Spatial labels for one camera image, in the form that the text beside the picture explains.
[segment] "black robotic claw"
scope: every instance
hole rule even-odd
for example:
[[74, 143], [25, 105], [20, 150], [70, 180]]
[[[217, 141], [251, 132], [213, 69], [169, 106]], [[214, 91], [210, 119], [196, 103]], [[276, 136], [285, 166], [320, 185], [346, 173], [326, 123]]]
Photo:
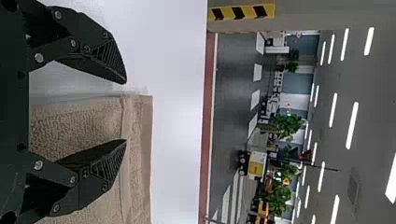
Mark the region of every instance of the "black robotic claw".
[[70, 214], [112, 187], [126, 141], [56, 162], [30, 152], [29, 72], [57, 61], [124, 84], [117, 44], [86, 15], [36, 0], [1, 0], [0, 28], [0, 224]]

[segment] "screw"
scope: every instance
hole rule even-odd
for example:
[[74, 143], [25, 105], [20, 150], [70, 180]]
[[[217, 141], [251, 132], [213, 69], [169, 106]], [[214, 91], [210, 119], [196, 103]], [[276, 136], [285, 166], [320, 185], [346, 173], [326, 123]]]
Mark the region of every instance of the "screw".
[[43, 63], [44, 62], [44, 55], [41, 53], [35, 54], [35, 61], [38, 63]]
[[107, 190], [107, 184], [102, 185], [102, 191], [105, 192]]
[[74, 183], [76, 183], [76, 177], [75, 177], [75, 176], [72, 176], [72, 177], [70, 178], [70, 184], [74, 184]]
[[84, 46], [84, 50], [85, 50], [85, 52], [87, 52], [87, 53], [91, 52], [91, 48], [90, 48], [90, 46], [88, 46], [88, 45]]
[[61, 210], [61, 206], [58, 203], [53, 205], [52, 212], [57, 213], [59, 210]]
[[76, 40], [74, 39], [70, 40], [70, 44], [72, 45], [73, 48], [75, 48], [77, 45]]
[[55, 11], [55, 18], [60, 20], [62, 18], [62, 12], [60, 11]]
[[43, 168], [43, 161], [36, 161], [35, 162], [35, 170], [41, 170]]
[[87, 178], [90, 174], [88, 173], [88, 170], [85, 170], [82, 172], [82, 177]]

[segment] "beige towel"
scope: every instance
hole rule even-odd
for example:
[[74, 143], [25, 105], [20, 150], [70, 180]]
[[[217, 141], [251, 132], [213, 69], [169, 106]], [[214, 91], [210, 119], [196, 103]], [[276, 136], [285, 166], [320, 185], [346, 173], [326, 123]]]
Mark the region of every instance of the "beige towel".
[[38, 223], [150, 224], [152, 98], [100, 97], [33, 106], [31, 150], [51, 161], [105, 142], [128, 140], [113, 188], [71, 215]]

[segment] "yellow black striped sign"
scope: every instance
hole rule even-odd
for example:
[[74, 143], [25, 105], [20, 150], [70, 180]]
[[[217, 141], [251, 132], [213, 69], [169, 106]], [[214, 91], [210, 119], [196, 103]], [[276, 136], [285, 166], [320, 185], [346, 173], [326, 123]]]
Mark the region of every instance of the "yellow black striped sign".
[[275, 17], [275, 4], [251, 6], [210, 7], [208, 21], [238, 21], [247, 19], [272, 19]]

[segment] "yellow vehicle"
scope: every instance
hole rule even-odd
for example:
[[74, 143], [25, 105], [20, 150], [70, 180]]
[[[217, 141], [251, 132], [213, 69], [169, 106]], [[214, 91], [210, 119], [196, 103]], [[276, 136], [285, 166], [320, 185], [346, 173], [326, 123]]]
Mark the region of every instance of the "yellow vehicle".
[[260, 200], [259, 207], [257, 209], [258, 216], [249, 214], [247, 218], [247, 224], [266, 224], [268, 222], [268, 215], [270, 210], [269, 207], [269, 203], [266, 203], [264, 207], [264, 202]]
[[263, 181], [267, 153], [259, 151], [241, 151], [239, 154], [240, 175], [248, 175], [249, 179]]

